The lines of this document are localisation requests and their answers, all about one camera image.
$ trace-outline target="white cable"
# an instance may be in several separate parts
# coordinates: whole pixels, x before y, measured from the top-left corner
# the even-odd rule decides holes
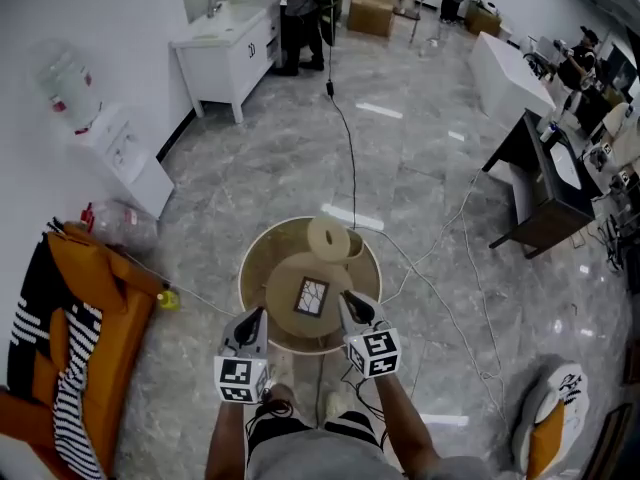
[[[407,273],[405,274],[404,279],[402,280],[402,283],[400,284],[400,288],[398,289],[398,291],[394,295],[389,297],[388,299],[384,300],[382,302],[382,304],[386,304],[387,302],[393,300],[398,295],[400,295],[400,293],[402,292],[402,289],[404,288],[404,285],[407,282],[407,279],[408,279],[408,277],[409,277],[409,275],[411,274],[412,271],[415,272],[418,275],[418,277],[420,277],[423,281],[425,281],[431,287],[431,289],[433,290],[433,293],[435,293],[436,297],[438,297],[438,300],[440,300],[442,305],[448,311],[449,317],[451,318],[451,322],[453,323],[454,327],[456,328],[456,330],[458,331],[458,333],[462,337],[462,341],[464,342],[464,346],[467,349],[467,353],[469,354],[469,357],[471,358],[471,362],[473,363],[473,367],[475,368],[476,373],[478,374],[478,377],[480,378],[481,382],[484,384],[484,386],[485,386],[485,388],[487,390],[487,393],[489,395],[489,398],[491,399],[491,402],[495,406],[495,408],[496,408],[496,410],[498,412],[498,415],[500,416],[500,418],[504,422],[504,424],[505,424],[505,426],[507,428],[507,431],[508,431],[509,430],[509,426],[508,426],[508,423],[507,423],[506,410],[505,410],[504,380],[502,379],[502,361],[500,360],[500,354],[498,353],[497,340],[496,340],[495,334],[493,332],[493,326],[491,325],[491,320],[489,318],[489,313],[487,311],[486,295],[484,293],[484,290],[482,289],[482,284],[480,282],[480,275],[478,273],[478,269],[477,269],[477,267],[475,265],[475,262],[473,261],[472,255],[471,255],[471,248],[469,246],[469,237],[468,237],[468,233],[467,233],[467,226],[466,226],[466,221],[464,220],[464,213],[463,213],[464,206],[467,203],[467,200],[469,199],[469,196],[471,195],[471,191],[473,190],[473,187],[474,187],[474,185],[476,183],[476,180],[478,179],[479,175],[480,175],[480,170],[478,170],[478,172],[475,174],[475,176],[471,180],[471,182],[469,184],[469,189],[467,190],[467,193],[466,193],[466,195],[464,197],[464,200],[462,201],[462,205],[460,206],[460,209],[456,212],[456,214],[444,226],[442,226],[442,229],[440,230],[438,238],[436,239],[436,241],[431,246],[431,249],[429,249],[429,251],[426,254],[424,254],[423,256],[421,256],[416,262],[411,261],[411,259],[407,255],[407,253],[405,253],[402,250],[402,248],[384,231],[379,231],[377,229],[367,228],[366,226],[358,226],[358,227],[359,228],[363,228],[363,229],[368,229],[370,231],[374,231],[375,233],[378,233],[378,234],[384,236],[387,240],[389,240],[391,242],[391,244],[398,250],[398,252],[400,254],[402,254],[404,259],[410,265],[409,268],[407,269]],[[456,318],[455,318],[455,316],[453,314],[453,311],[451,310],[449,305],[444,301],[444,299],[442,298],[442,296],[440,295],[440,293],[438,292],[436,287],[433,285],[433,283],[431,281],[429,281],[429,279],[427,279],[417,268],[418,264],[421,261],[425,260],[426,258],[428,258],[433,253],[433,251],[435,250],[436,246],[438,245],[438,243],[442,239],[442,235],[444,234],[445,230],[451,224],[453,224],[453,222],[460,216],[462,216],[462,225],[463,225],[463,228],[464,228],[465,245],[466,245],[466,249],[467,249],[467,255],[469,257],[469,260],[471,261],[471,265],[472,265],[473,270],[474,270],[475,275],[476,275],[476,281],[478,283],[478,289],[480,290],[480,293],[482,294],[484,315],[485,315],[485,318],[487,320],[487,324],[489,326],[489,332],[491,333],[491,340],[493,341],[493,347],[494,347],[494,351],[495,351],[495,354],[496,354],[496,360],[497,360],[497,363],[498,363],[498,373],[496,373],[496,374],[492,374],[492,373],[484,372],[484,371],[480,370],[480,367],[478,366],[476,358],[473,355],[473,352],[471,351],[471,347],[469,346],[469,343],[467,341],[467,337],[465,336],[464,332],[462,331],[462,329],[458,325],[458,322],[456,321]],[[502,404],[499,404],[496,401],[496,399],[494,398],[493,393],[491,392],[491,388],[487,384],[487,380],[489,380],[489,379],[498,379],[500,381]]]
[[[207,304],[208,306],[211,306],[213,309],[215,309],[216,311],[219,311],[220,313],[224,313],[225,315],[229,315],[229,316],[238,316],[234,313],[230,313],[229,311],[225,311],[224,309],[220,309],[218,306],[216,306],[214,303],[209,302],[208,300],[200,297],[200,295],[198,295],[196,292],[193,292],[191,290],[189,290],[188,288],[184,288],[180,285],[178,285],[177,283],[174,283],[171,279],[164,277],[162,274],[159,274],[158,272],[156,272],[153,269],[150,269],[149,267],[147,267],[146,265],[144,265],[141,261],[137,260],[136,258],[134,258],[133,256],[131,256],[129,253],[125,252],[124,255],[129,258],[130,260],[136,262],[138,265],[140,265],[143,269],[151,272],[152,274],[155,274],[156,276],[158,276],[160,279],[162,279],[164,282],[169,283],[169,285],[172,288],[177,288],[178,290],[182,291],[182,292],[187,292],[190,295],[193,295],[196,299],[201,300],[202,302],[204,302],[205,304]]]

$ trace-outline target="black cap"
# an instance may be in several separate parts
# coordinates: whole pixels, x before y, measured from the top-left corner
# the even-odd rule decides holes
[[[587,36],[589,38],[589,41],[591,41],[594,45],[600,42],[600,39],[598,39],[598,36],[593,30],[584,26],[580,27],[580,30],[582,30],[584,35]]]

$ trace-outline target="white table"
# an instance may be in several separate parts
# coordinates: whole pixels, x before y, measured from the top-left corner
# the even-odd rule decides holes
[[[544,85],[513,46],[480,32],[469,65],[482,110],[507,128],[515,126],[526,108],[541,117],[555,110]]]

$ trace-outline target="black table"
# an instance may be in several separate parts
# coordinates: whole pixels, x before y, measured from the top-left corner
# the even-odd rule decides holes
[[[558,174],[546,144],[540,142],[536,126],[540,117],[525,110],[507,138],[482,168],[488,172],[498,160],[507,162],[513,174],[517,224],[489,247],[507,240],[533,247],[527,259],[550,249],[595,219],[591,200]],[[571,158],[577,162],[573,150]]]

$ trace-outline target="yellow bottle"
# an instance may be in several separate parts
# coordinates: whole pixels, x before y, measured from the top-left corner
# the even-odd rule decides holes
[[[158,294],[158,304],[162,309],[177,311],[180,309],[180,297],[171,290],[165,290]]]

